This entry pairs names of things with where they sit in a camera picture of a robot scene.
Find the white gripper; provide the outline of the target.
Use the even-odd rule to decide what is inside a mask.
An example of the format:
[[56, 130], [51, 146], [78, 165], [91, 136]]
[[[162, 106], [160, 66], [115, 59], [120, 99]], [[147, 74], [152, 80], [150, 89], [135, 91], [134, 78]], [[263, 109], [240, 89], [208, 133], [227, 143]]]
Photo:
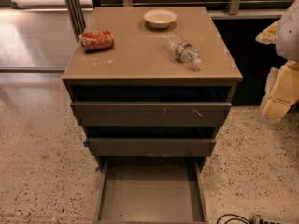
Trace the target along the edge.
[[299, 0], [291, 4], [279, 21], [258, 33], [255, 40], [265, 45], [276, 43], [277, 55], [292, 60], [280, 68], [272, 67], [267, 76], [258, 121], [274, 124], [299, 101]]

